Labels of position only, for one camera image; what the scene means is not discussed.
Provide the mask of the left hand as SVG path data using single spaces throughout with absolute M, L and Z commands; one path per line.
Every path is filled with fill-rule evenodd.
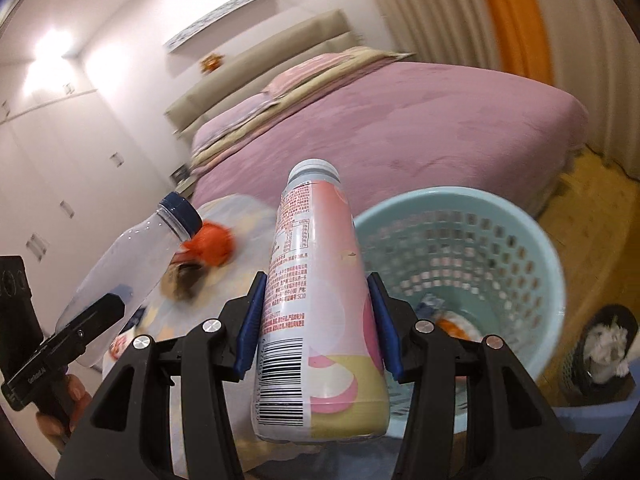
M 92 395 L 80 378 L 67 374 L 64 382 L 54 388 L 52 399 L 42 404 L 44 411 L 36 413 L 40 432 L 59 453 L 64 451 L 91 401 Z

